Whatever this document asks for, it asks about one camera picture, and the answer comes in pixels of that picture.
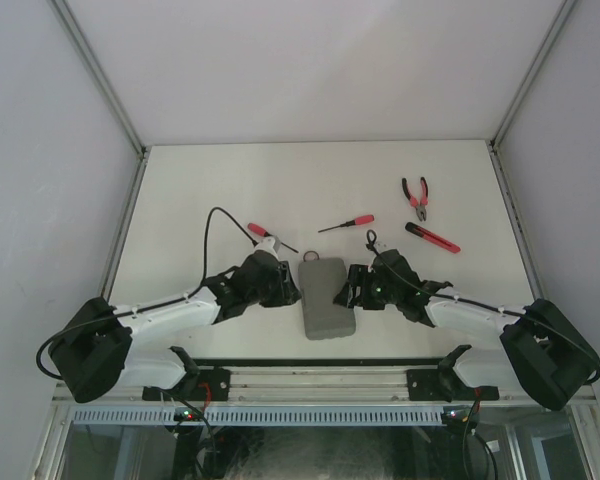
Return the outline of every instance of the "gray block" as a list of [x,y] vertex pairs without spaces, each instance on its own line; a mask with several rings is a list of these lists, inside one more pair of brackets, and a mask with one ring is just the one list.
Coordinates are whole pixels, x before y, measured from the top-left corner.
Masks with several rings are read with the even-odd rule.
[[353,309],[333,303],[346,280],[347,269],[341,258],[302,262],[298,267],[304,331],[309,340],[347,337],[355,333]]

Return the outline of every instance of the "black cable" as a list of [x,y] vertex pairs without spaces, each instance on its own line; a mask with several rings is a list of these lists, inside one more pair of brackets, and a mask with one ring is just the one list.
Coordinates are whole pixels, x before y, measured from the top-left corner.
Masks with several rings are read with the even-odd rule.
[[[478,435],[478,432],[476,430],[473,431],[473,436],[475,437],[476,435]],[[489,472],[490,472],[490,463],[494,463],[495,464],[495,457],[493,458],[493,462],[491,462],[491,457],[489,455],[489,452],[487,451],[487,449],[484,449],[484,458],[485,458],[485,465],[487,466],[485,471],[484,471],[484,478],[482,480],[489,480]]]
[[[493,455],[493,452],[489,448],[489,445],[487,445],[487,442],[484,440],[484,438],[482,438],[480,436],[480,434],[478,432],[473,432],[473,436],[476,437],[476,440],[478,440],[478,442],[480,442],[482,447],[485,449],[485,451],[489,455],[489,458],[491,458],[491,465],[493,465],[493,478],[494,478],[494,480],[498,480],[498,464],[496,463],[496,457]],[[487,478],[489,478],[489,464],[488,463],[487,463],[487,474],[485,475],[485,480],[487,480]]]
[[467,475],[467,479],[471,480],[471,475],[469,475],[469,468],[467,467],[467,436],[469,435],[469,425],[471,424],[471,417],[475,413],[476,408],[480,404],[480,396],[478,396],[471,405],[471,409],[469,410],[469,415],[467,415],[467,423],[464,426],[464,430],[462,432],[462,466],[464,467],[464,473]]
[[213,478],[212,475],[209,475],[204,468],[202,468],[202,465],[200,465],[200,461],[198,460],[197,457],[194,458],[194,461],[196,462],[196,466],[198,467],[198,470],[200,470],[200,475],[202,475],[202,478]]
[[531,323],[539,325],[542,328],[544,328],[544,329],[552,332],[554,335],[562,338],[565,342],[569,343],[571,346],[573,346],[574,348],[576,348],[577,350],[579,350],[589,360],[591,360],[591,362],[596,366],[596,371],[595,371],[593,377],[591,377],[586,382],[584,382],[585,385],[591,385],[592,383],[596,382],[600,378],[600,362],[598,360],[596,360],[593,357],[593,355],[591,355],[589,352],[587,352],[584,348],[582,348],[580,345],[578,345],[575,341],[573,341],[572,339],[570,339],[566,335],[560,333],[559,331],[557,331],[553,327],[550,327],[550,326],[548,326],[548,325],[546,325],[546,324],[544,324],[544,323],[536,320],[535,318],[530,317],[529,315],[525,315],[524,313],[512,312],[510,310],[504,310],[504,309],[501,310],[501,309],[499,309],[497,307],[493,307],[491,305],[486,305],[486,304],[478,302],[476,300],[470,300],[470,299],[467,299],[467,298],[459,298],[459,297],[456,298],[456,297],[453,297],[451,295],[443,295],[443,294],[440,294],[440,293],[427,292],[426,290],[423,290],[422,288],[418,287],[417,285],[414,285],[409,280],[407,280],[404,277],[402,277],[402,275],[400,275],[398,272],[396,272],[393,268],[391,268],[391,266],[384,260],[384,258],[382,258],[382,255],[380,254],[380,252],[378,252],[378,249],[375,246],[375,242],[376,242],[377,238],[378,238],[378,236],[376,235],[376,232],[374,232],[373,230],[367,230],[367,248],[369,250],[371,250],[375,254],[375,256],[377,258],[380,259],[380,261],[384,264],[385,267],[387,267],[389,269],[389,271],[391,273],[393,273],[400,281],[402,281],[403,283],[407,284],[409,287],[413,288],[414,290],[418,291],[419,293],[423,293],[423,294],[428,295],[430,297],[443,298],[445,300],[453,300],[454,302],[466,303],[468,305],[474,305],[476,307],[484,308],[485,310],[488,310],[490,312],[501,313],[503,315],[510,315],[510,316],[513,316],[513,317],[519,317],[521,319],[524,319],[524,320],[527,320],[527,321],[529,321]]
[[[51,372],[43,365],[42,354],[44,353],[45,349],[49,345],[51,345],[53,342],[55,342],[59,338],[62,338],[63,336],[65,336],[67,333],[70,333],[74,330],[84,328],[88,325],[101,323],[101,322],[109,322],[112,320],[117,320],[119,318],[129,317],[131,315],[135,315],[136,313],[145,313],[145,312],[150,312],[152,310],[156,310],[159,308],[169,307],[171,305],[175,305],[175,304],[184,302],[186,300],[189,300],[191,297],[195,296],[202,289],[202,283],[207,278],[207,247],[208,247],[208,243],[209,243],[209,228],[211,226],[211,218],[213,217],[213,213],[216,211],[220,211],[220,212],[224,213],[227,217],[229,217],[229,219],[240,229],[240,231],[247,236],[247,238],[251,241],[251,243],[253,244],[254,247],[258,244],[258,242],[256,240],[254,240],[251,235],[249,235],[249,232],[247,232],[242,227],[242,225],[240,225],[240,223],[233,217],[233,215],[231,215],[229,212],[227,212],[224,208],[213,207],[209,211],[209,215],[207,216],[207,222],[206,222],[205,228],[204,228],[202,279],[200,280],[200,284],[198,285],[198,287],[196,287],[191,293],[187,294],[186,296],[183,295],[181,297],[177,297],[172,300],[167,300],[165,302],[155,303],[153,305],[147,305],[146,307],[139,308],[136,312],[129,311],[129,312],[105,315],[103,317],[81,323],[80,325],[74,325],[72,327],[65,327],[60,332],[55,333],[54,335],[49,337],[47,340],[45,340],[44,343],[42,345],[40,345],[40,348],[38,348],[38,351],[36,352],[36,366],[38,367],[38,370],[40,370],[42,373],[44,373],[47,377],[51,377],[56,380],[62,380],[62,377],[60,375]],[[235,267],[231,267],[231,268],[225,270],[225,272],[223,272],[223,273],[230,272],[234,268]]]
[[191,405],[189,402],[187,402],[185,399],[183,399],[180,395],[171,393],[168,390],[165,390],[160,387],[151,387],[151,388],[155,388],[159,392],[162,392],[165,395],[169,395],[169,397],[180,402],[185,407],[187,407],[189,410],[191,410],[193,413],[195,413],[196,417],[198,419],[202,420],[202,422],[205,424],[205,426],[207,427],[207,430],[209,430],[209,440],[211,440],[211,462],[212,462],[211,463],[211,473],[215,474],[215,471],[216,471],[216,439],[215,439],[215,436],[213,435],[213,429],[211,428],[211,425],[209,424],[207,417],[204,416],[204,413],[202,413],[202,411],[200,409]]
[[85,428],[87,430],[87,437],[89,438],[89,444],[91,444],[91,450],[93,450],[94,452],[96,452],[98,455],[106,455],[107,452],[103,452],[103,451],[98,450],[96,448],[96,443],[93,440],[93,432],[91,431],[91,426],[90,425],[85,425]]
[[[175,426],[175,427],[173,427],[173,431],[174,431],[174,433],[176,432],[176,430],[178,429],[178,427],[179,427],[180,425],[182,425],[183,423],[184,423],[184,419],[183,419],[183,420],[180,420],[180,421],[179,421],[179,422],[176,424],[176,426]],[[190,431],[189,431],[189,432],[187,432],[187,433],[178,433],[178,438],[189,437],[189,436],[193,435],[193,434],[196,432],[196,429],[195,429],[195,428],[190,428],[189,430],[190,430]]]

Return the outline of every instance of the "pliers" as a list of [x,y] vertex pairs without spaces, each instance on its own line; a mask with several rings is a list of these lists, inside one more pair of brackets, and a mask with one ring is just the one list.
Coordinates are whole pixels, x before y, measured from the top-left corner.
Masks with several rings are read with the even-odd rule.
[[420,177],[420,186],[422,187],[422,197],[420,198],[420,203],[418,203],[418,199],[409,191],[407,179],[402,179],[402,191],[407,197],[407,200],[409,200],[411,206],[416,209],[418,220],[424,222],[427,220],[427,209],[425,207],[429,204],[429,186],[424,177]]

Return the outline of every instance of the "small screwdriver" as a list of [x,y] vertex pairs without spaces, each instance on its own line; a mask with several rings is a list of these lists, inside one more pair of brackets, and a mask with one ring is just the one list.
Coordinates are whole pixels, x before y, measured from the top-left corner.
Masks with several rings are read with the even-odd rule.
[[349,220],[348,222],[344,222],[341,225],[336,225],[335,227],[325,228],[324,230],[318,230],[318,233],[326,232],[327,230],[333,230],[335,228],[342,227],[353,227],[354,225],[365,225],[367,223],[371,223],[375,220],[373,215],[363,215],[358,218],[354,218],[353,220]]
[[[262,228],[260,225],[256,225],[255,223],[250,223],[249,225],[247,225],[247,228],[249,230],[251,230],[253,233],[255,233],[256,235],[260,235],[261,237],[273,237],[274,235],[271,235],[269,232],[267,232],[264,228]],[[289,250],[291,250],[292,252],[295,253],[299,253],[295,248],[291,248],[289,245],[287,245],[284,242],[280,242],[282,245],[284,245],[285,247],[287,247]]]

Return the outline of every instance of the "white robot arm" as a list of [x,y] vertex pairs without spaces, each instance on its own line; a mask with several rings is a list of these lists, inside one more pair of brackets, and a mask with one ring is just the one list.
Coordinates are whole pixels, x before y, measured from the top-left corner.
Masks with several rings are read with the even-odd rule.
[[[60,372],[54,378],[63,379],[75,400],[84,403],[114,386],[171,389],[187,373],[195,376],[197,367],[181,347],[156,352],[151,343],[237,317],[249,305],[280,307],[299,300],[288,263],[278,260],[278,246],[274,237],[265,238],[240,267],[231,269],[230,277],[221,273],[192,292],[156,303],[112,307],[101,297],[89,300],[46,343]],[[334,302],[368,310],[392,304],[410,321],[479,339],[479,348],[467,345],[460,354],[452,352],[453,371],[462,385],[522,387],[541,405],[557,410],[599,377],[596,352],[551,302],[492,307],[462,297],[448,282],[421,281],[397,250],[378,252],[375,238],[367,246],[376,254],[372,265],[351,265]],[[40,355],[46,345],[37,359],[43,371]]]
[[421,281],[397,250],[379,251],[372,230],[367,248],[375,254],[373,263],[349,267],[335,302],[365,310],[395,305],[412,322],[475,338],[478,348],[460,346],[441,362],[451,364],[456,377],[441,384],[522,387],[540,405],[559,410],[582,385],[600,377],[600,358],[553,303],[538,299],[524,307],[494,307],[460,295],[449,282]]
[[79,403],[104,395],[114,386],[170,389],[197,367],[177,345],[151,349],[191,327],[212,325],[241,315],[256,303],[265,308],[292,305],[300,299],[288,262],[278,259],[279,241],[267,237],[240,267],[213,277],[190,292],[143,305],[111,306],[104,298],[86,302],[60,333],[38,350],[38,367],[47,375],[41,354],[49,356]]

